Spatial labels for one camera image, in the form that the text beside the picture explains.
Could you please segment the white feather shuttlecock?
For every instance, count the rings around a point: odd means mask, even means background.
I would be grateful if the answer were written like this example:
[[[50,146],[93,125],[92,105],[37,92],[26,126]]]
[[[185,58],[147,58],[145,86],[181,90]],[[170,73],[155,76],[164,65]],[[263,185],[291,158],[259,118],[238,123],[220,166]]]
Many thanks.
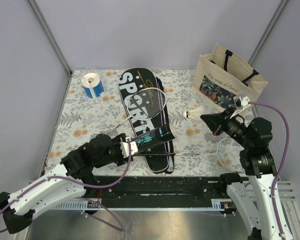
[[[203,115],[204,113],[205,113],[205,108],[203,106],[199,106],[199,107],[196,107],[196,108],[186,110],[183,113],[183,116],[186,119],[200,119],[201,115]]]
[[[200,105],[197,103],[195,99],[191,99],[190,102],[188,103],[188,107],[190,110],[195,110],[198,108]]]

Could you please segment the black teal shuttlecock tube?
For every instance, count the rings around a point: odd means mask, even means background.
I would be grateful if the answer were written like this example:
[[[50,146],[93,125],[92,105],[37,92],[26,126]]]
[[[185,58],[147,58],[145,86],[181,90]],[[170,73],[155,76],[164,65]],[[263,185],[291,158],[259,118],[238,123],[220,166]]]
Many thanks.
[[[131,141],[136,142],[138,153],[175,139],[171,133],[169,124],[170,123],[164,124],[137,137],[134,137]]]

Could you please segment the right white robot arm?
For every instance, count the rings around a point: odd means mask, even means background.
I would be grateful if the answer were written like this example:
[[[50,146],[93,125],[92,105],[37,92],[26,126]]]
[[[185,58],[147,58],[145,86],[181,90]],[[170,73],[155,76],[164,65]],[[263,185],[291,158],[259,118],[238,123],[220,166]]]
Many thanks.
[[[236,119],[234,113],[235,108],[231,107],[220,113],[203,114],[200,119],[213,135],[226,133],[243,148],[239,160],[252,186],[254,200],[237,173],[220,175],[218,194],[231,198],[243,219],[249,240],[292,240],[294,236],[279,196],[279,170],[269,149],[273,138],[272,123],[256,117],[245,125]]]

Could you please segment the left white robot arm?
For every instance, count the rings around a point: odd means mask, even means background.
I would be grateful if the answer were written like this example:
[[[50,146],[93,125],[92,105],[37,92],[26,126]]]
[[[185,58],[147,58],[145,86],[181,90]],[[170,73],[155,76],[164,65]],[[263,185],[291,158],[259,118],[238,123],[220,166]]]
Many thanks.
[[[57,205],[76,198],[92,198],[99,189],[118,184],[100,185],[92,173],[111,163],[130,164],[138,147],[125,134],[111,138],[98,134],[89,142],[70,151],[59,164],[28,186],[13,193],[0,193],[0,217],[5,228],[1,232],[16,234],[31,225],[33,220]]]

